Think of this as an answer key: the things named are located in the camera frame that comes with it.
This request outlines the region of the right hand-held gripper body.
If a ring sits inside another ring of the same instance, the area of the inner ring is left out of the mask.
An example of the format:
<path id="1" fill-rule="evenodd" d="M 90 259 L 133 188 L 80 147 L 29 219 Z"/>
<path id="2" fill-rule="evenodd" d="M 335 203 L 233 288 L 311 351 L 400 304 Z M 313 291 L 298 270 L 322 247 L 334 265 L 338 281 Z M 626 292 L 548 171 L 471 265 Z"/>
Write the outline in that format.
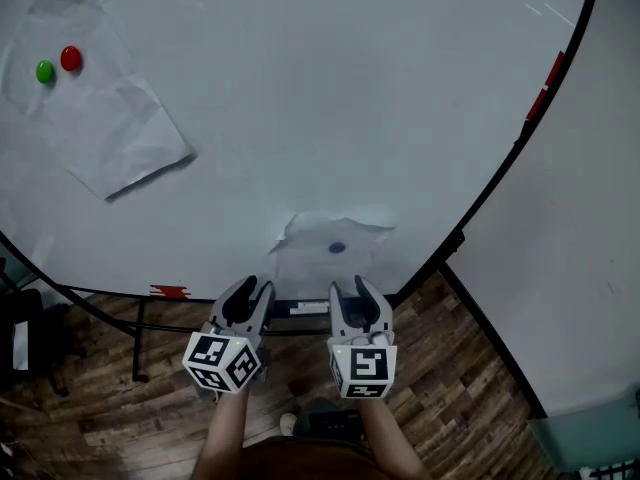
<path id="1" fill-rule="evenodd" d="M 328 340 L 330 369 L 342 398 L 383 399 L 388 394 L 397 362 L 393 341 L 391 331 Z"/>

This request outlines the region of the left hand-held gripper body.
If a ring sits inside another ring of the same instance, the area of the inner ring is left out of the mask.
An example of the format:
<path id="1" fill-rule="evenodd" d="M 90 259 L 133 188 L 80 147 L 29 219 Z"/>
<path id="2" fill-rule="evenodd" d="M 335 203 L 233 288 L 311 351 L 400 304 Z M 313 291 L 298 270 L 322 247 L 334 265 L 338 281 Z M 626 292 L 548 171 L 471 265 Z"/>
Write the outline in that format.
<path id="1" fill-rule="evenodd" d="M 266 379 L 268 354 L 261 342 L 268 324 L 269 316 L 228 323 L 211 312 L 201 330 L 191 334 L 182 365 L 199 387 L 238 394 L 251 381 Z"/>

